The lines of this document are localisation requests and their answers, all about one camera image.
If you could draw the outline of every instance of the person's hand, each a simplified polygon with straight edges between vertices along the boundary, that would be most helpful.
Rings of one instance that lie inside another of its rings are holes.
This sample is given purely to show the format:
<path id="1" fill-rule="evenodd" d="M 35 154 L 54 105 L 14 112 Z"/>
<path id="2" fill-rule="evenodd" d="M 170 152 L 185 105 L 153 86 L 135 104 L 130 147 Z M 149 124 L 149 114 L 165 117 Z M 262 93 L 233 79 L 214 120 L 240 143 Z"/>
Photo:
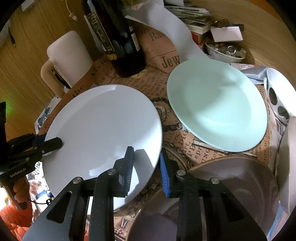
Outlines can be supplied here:
<path id="1" fill-rule="evenodd" d="M 13 191 L 16 193 L 15 200 L 18 203 L 27 202 L 29 198 L 29 190 L 30 186 L 26 176 L 16 180 L 13 185 Z"/>

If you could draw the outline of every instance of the orange clothing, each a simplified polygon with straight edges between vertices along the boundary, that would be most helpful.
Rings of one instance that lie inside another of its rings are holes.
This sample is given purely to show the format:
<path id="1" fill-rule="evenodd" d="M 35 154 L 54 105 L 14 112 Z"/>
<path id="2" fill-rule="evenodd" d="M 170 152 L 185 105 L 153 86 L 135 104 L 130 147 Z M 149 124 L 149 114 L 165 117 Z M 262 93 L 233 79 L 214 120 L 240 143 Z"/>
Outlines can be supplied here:
<path id="1" fill-rule="evenodd" d="M 22 241 L 25 232 L 32 224 L 32 203 L 30 201 L 27 201 L 27 204 L 28 208 L 26 210 L 18 210 L 13 204 L 11 204 L 5 206 L 0 211 L 0 216 L 3 219 L 4 223 L 18 241 Z M 84 236 L 84 241 L 88 240 L 88 236 L 89 234 L 86 233 Z"/>

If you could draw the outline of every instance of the bottle label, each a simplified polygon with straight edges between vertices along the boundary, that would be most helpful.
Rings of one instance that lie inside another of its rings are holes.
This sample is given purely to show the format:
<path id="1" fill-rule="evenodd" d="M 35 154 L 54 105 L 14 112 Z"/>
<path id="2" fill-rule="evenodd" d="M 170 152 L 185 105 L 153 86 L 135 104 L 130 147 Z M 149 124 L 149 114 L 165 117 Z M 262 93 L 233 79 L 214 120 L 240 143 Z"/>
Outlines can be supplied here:
<path id="1" fill-rule="evenodd" d="M 135 47 L 136 47 L 137 51 L 139 51 L 139 49 L 140 49 L 140 45 L 139 45 L 139 42 L 138 42 L 138 40 L 137 40 L 137 36 L 136 36 L 136 34 L 133 33 L 133 34 L 131 35 L 131 37 L 133 38 L 133 43 L 135 44 Z"/>
<path id="2" fill-rule="evenodd" d="M 99 38 L 99 40 L 103 46 L 103 50 L 106 52 L 108 58 L 110 60 L 116 60 L 117 55 L 115 54 L 115 49 L 114 49 L 114 47 L 113 47 L 113 45 L 106 33 L 104 27 L 102 26 L 102 23 L 99 20 L 96 12 L 92 12 L 92 13 L 88 14 L 86 16 L 86 18 L 89 21 L 90 25 L 92 26 L 95 34 Z"/>

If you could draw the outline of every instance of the black metal bracket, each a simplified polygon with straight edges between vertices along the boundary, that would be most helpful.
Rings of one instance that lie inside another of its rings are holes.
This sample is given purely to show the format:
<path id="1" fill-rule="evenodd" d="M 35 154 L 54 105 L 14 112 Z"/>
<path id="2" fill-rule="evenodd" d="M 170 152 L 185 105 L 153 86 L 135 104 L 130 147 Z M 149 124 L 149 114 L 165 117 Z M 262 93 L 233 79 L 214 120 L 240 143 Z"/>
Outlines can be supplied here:
<path id="1" fill-rule="evenodd" d="M 168 175 L 169 198 L 179 197 L 177 241 L 202 241 L 202 197 L 207 241 L 266 241 L 266 236 L 232 192 L 216 177 L 203 180 L 180 170 L 161 151 Z"/>
<path id="2" fill-rule="evenodd" d="M 26 209 L 27 203 L 18 203 L 13 191 L 14 181 L 35 170 L 36 162 L 42 155 L 62 147 L 63 142 L 56 137 L 45 141 L 44 135 L 26 134 L 10 141 L 6 139 L 6 103 L 0 103 L 0 187 L 4 187 L 9 198 L 18 209 Z"/>
<path id="3" fill-rule="evenodd" d="M 76 177 L 56 196 L 25 233 L 23 241 L 81 241 L 89 197 L 93 196 L 89 241 L 114 241 L 113 197 L 126 197 L 133 170 L 134 149 L 96 178 Z"/>

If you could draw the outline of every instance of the screw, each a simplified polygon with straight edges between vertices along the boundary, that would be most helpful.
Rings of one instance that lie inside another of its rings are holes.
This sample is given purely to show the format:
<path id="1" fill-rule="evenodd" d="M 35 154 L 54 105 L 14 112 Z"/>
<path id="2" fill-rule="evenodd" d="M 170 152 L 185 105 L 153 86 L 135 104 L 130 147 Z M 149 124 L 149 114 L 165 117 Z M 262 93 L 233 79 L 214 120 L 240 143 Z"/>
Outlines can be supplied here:
<path id="1" fill-rule="evenodd" d="M 116 173 L 116 170 L 112 168 L 112 169 L 109 169 L 107 172 L 109 175 L 114 175 Z"/>
<path id="2" fill-rule="evenodd" d="M 184 176 L 185 174 L 186 174 L 186 172 L 182 169 L 177 171 L 177 175 L 179 175 L 179 176 Z"/>
<path id="3" fill-rule="evenodd" d="M 77 184 L 80 183 L 82 181 L 81 177 L 75 177 L 73 180 L 73 183 Z"/>
<path id="4" fill-rule="evenodd" d="M 211 179 L 211 182 L 212 182 L 213 184 L 218 184 L 218 183 L 220 182 L 220 180 L 219 180 L 218 178 L 216 178 L 216 177 L 213 177 L 213 178 Z"/>

